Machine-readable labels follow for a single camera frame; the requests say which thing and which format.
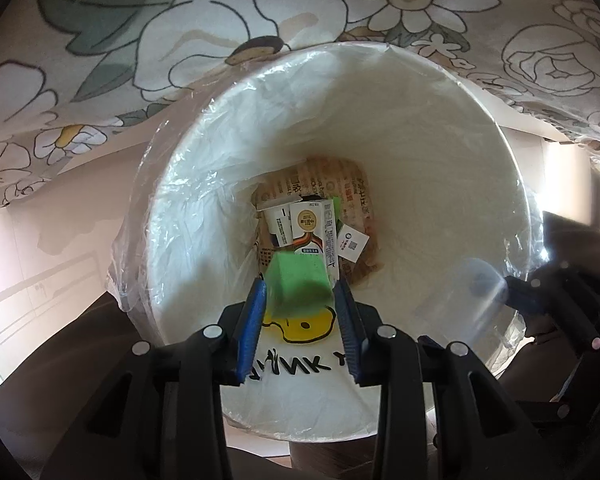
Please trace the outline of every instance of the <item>floor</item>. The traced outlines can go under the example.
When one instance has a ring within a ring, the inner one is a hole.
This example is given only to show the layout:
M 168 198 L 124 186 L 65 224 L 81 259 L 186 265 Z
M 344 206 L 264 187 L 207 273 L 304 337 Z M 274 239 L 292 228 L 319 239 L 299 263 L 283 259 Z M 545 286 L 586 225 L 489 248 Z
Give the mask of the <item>floor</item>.
M 564 139 L 548 124 L 512 116 L 516 112 L 501 109 L 502 103 L 491 102 L 492 97 L 480 98 L 503 125 L 525 185 L 544 209 L 589 223 L 586 153 L 544 140 L 541 136 Z M 0 210 L 0 383 L 103 292 L 110 245 L 122 223 L 145 142 L 160 119 L 154 116 L 136 126 L 136 134 L 125 136 L 124 142 L 114 139 L 99 151 L 76 157 L 36 195 Z M 262 456 L 288 454 L 285 442 L 235 428 L 227 429 L 227 439 L 230 446 Z

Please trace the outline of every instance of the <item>yellow duck logo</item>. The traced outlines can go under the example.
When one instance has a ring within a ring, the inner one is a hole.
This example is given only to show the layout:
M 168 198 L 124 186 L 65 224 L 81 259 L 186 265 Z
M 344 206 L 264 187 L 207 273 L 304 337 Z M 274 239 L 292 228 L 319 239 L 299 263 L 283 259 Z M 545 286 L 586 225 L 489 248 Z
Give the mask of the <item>yellow duck logo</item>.
M 275 325 L 282 331 L 282 339 L 287 343 L 302 344 L 313 343 L 327 337 L 333 330 L 335 319 L 335 311 L 330 306 L 325 306 L 324 310 L 316 316 L 297 319 L 273 319 L 271 314 L 266 312 L 262 325 Z

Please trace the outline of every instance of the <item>black lettering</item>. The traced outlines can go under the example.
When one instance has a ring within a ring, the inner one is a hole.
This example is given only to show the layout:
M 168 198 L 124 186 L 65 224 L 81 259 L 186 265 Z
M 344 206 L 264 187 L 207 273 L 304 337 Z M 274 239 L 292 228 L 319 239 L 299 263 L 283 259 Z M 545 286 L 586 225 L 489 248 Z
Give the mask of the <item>black lettering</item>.
M 300 368 L 305 374 L 309 373 L 309 370 L 306 369 L 306 367 L 302 364 L 300 359 L 298 359 L 297 357 L 294 357 L 293 359 L 291 359 L 291 366 L 289 366 L 289 363 L 287 363 L 285 358 L 283 358 L 283 357 L 280 358 L 280 362 L 282 363 L 283 367 L 285 367 L 285 370 L 287 372 L 289 372 L 291 375 L 296 374 L 297 368 Z
M 280 368 L 278 367 L 278 353 L 276 349 L 267 350 L 267 358 L 264 359 L 264 362 L 271 361 L 271 371 L 274 375 L 280 375 Z
M 360 205 L 364 210 L 366 208 L 366 188 L 365 183 L 361 178 L 358 179 L 358 192 L 360 194 Z
M 314 371 L 317 374 L 320 373 L 320 368 L 322 370 L 331 370 L 331 368 L 329 368 L 328 366 L 320 364 L 320 356 L 319 355 L 314 356 L 314 360 L 313 361 L 309 361 L 308 357 L 303 357 L 302 360 L 304 360 L 304 362 L 309 365 L 309 368 L 311 368 L 311 370 Z
M 298 172 L 292 173 L 291 176 L 286 177 L 286 188 L 291 189 L 291 193 L 298 193 L 302 190 L 302 186 L 300 186 L 300 178 L 298 177 Z
M 334 352 L 333 355 L 335 355 L 338 358 L 338 364 L 340 366 L 344 366 L 344 354 L 341 354 L 340 352 Z
M 254 368 L 253 366 L 251 367 L 251 375 L 249 376 L 249 378 L 253 379 L 254 381 L 260 380 L 260 376 L 258 375 L 256 368 Z

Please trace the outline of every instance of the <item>screw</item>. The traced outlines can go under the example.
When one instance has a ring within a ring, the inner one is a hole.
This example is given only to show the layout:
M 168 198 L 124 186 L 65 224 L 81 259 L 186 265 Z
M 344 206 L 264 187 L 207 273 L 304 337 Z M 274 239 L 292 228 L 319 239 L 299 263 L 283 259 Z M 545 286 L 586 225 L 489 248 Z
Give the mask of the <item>screw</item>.
M 464 357 L 469 353 L 469 347 L 459 341 L 451 343 L 450 349 L 451 353 L 457 355 L 458 357 Z
M 376 333 L 382 338 L 391 339 L 395 337 L 396 331 L 391 325 L 380 325 Z
M 570 407 L 568 404 L 563 404 L 562 406 L 560 406 L 560 408 L 558 408 L 558 418 L 565 418 L 567 415 L 569 415 L 569 412 L 571 411 Z
M 207 339 L 215 339 L 222 335 L 222 327 L 220 325 L 209 325 L 202 331 Z
M 149 351 L 150 348 L 151 345 L 147 341 L 138 341 L 131 347 L 131 351 L 134 353 L 134 355 L 144 355 Z

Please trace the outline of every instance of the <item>trash can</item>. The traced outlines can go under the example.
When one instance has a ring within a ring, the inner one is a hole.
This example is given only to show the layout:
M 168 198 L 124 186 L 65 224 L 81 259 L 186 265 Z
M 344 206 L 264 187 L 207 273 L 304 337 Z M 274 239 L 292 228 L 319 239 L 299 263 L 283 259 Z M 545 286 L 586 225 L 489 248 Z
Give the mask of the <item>trash can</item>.
M 141 333 L 179 342 L 246 298 L 258 273 L 251 194 L 263 174 L 315 155 L 366 171 L 382 268 L 353 294 L 405 332 L 462 258 L 524 276 L 538 256 L 510 148 L 463 85 L 400 48 L 328 44 L 236 69 L 170 108 L 136 176 L 110 270 Z M 512 318 L 502 307 L 476 340 L 488 364 L 522 337 L 507 332 Z M 337 322 L 327 321 L 328 336 L 308 343 L 263 327 L 246 383 L 222 391 L 232 424 L 295 442 L 376 432 L 379 389 L 354 384 Z

